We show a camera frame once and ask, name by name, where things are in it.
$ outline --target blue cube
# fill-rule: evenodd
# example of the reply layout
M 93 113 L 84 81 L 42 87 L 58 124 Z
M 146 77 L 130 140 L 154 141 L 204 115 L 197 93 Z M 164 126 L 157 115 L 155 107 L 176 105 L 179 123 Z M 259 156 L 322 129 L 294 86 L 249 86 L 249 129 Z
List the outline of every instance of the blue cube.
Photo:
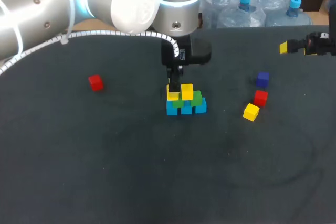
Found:
M 206 113 L 206 110 L 207 110 L 207 106 L 206 106 L 205 98 L 203 97 L 202 105 L 198 106 L 198 107 L 195 107 L 195 113 L 196 114 Z
M 178 115 L 178 108 L 174 108 L 172 101 L 167 101 L 167 115 Z
M 184 106 L 181 108 L 182 115 L 191 115 L 193 114 L 193 107 L 191 107 L 191 101 L 185 101 Z
M 269 73 L 260 72 L 257 79 L 257 86 L 266 88 L 268 86 Z

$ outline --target green cube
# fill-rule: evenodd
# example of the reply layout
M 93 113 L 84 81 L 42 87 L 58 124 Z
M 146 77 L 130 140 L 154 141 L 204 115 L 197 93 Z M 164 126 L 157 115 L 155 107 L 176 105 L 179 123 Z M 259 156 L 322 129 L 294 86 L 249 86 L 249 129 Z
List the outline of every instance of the green cube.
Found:
M 194 91 L 194 99 L 191 101 L 191 107 L 198 107 L 202 105 L 202 94 L 200 91 Z
M 173 107 L 174 108 L 183 108 L 184 107 L 184 101 L 182 101 L 182 94 L 181 93 L 178 95 L 178 101 L 173 101 Z

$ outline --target yellow object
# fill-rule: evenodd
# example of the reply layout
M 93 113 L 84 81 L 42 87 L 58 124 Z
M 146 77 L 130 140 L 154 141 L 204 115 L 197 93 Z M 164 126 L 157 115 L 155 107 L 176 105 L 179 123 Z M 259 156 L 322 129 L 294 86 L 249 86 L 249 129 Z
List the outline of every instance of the yellow object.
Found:
M 182 101 L 192 101 L 194 99 L 194 87 L 192 84 L 182 84 Z
M 288 53 L 288 49 L 287 49 L 287 41 L 285 43 L 282 43 L 280 45 L 280 53 L 281 54 L 286 54 Z
M 167 85 L 167 101 L 178 101 L 179 92 L 169 92 L 169 85 Z
M 244 111 L 243 117 L 254 122 L 259 114 L 259 110 L 259 107 L 254 106 L 253 104 L 249 104 Z

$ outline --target white cable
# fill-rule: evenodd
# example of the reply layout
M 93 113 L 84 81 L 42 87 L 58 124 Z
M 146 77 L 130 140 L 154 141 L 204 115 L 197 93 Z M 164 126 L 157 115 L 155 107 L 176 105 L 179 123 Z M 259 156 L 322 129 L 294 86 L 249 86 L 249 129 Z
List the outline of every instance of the white cable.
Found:
M 160 34 L 156 33 L 154 31 L 146 31 L 140 34 L 126 34 L 126 33 L 121 33 L 120 31 L 110 31 L 110 30 L 95 30 L 95 31 L 78 31 L 76 33 L 72 33 L 69 35 L 69 39 L 71 38 L 77 38 L 77 37 L 84 37 L 84 36 L 94 36 L 94 35 L 104 35 L 104 36 L 142 36 L 142 37 L 153 37 L 153 38 L 160 38 L 163 40 L 168 41 L 170 44 L 172 44 L 173 49 L 174 49 L 174 56 L 178 57 L 180 54 L 180 49 L 178 47 L 178 44 L 176 40 L 174 40 L 172 37 L 167 36 L 165 34 Z M 27 57 L 28 55 L 32 54 L 33 52 L 40 50 L 44 47 L 47 47 L 51 44 L 54 44 L 56 42 L 59 42 L 63 39 L 63 36 L 57 36 L 54 37 L 36 47 L 33 47 L 27 51 L 24 51 L 22 54 L 17 55 L 13 57 L 11 60 L 6 62 L 1 68 L 0 68 L 0 75 L 2 75 L 5 71 L 7 71 L 10 67 L 18 63 L 20 60 L 23 58 Z
M 69 36 L 72 33 L 72 29 L 74 28 L 73 26 L 75 25 L 75 0 L 69 0 L 70 1 L 70 19 L 69 19 L 69 27 L 68 27 L 68 32 L 67 34 L 63 37 L 61 40 L 61 43 L 67 44 L 69 42 Z
M 17 46 L 18 46 L 18 53 L 16 56 L 22 54 L 23 52 L 23 40 L 22 40 L 22 36 L 21 36 L 21 32 L 19 29 L 19 25 L 16 21 L 15 18 L 13 18 L 13 14 L 10 12 L 10 10 L 7 8 L 7 6 L 5 5 L 5 3 L 0 0 L 0 8 L 2 9 L 2 11 L 5 14 L 5 17 L 8 18 L 8 22 L 10 23 L 10 25 L 12 26 L 15 36 L 16 36 L 16 40 L 17 40 Z

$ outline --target table surface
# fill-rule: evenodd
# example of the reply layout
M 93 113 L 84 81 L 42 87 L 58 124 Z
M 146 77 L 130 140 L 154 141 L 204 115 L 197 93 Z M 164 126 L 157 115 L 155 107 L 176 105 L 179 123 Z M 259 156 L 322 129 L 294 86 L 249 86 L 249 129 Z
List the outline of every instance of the table surface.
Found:
M 336 58 L 279 55 L 326 27 L 200 31 L 204 115 L 165 115 L 160 41 L 56 44 L 0 77 L 0 223 L 333 223 Z M 259 71 L 267 106 L 243 119 Z M 88 77 L 100 74 L 94 93 Z

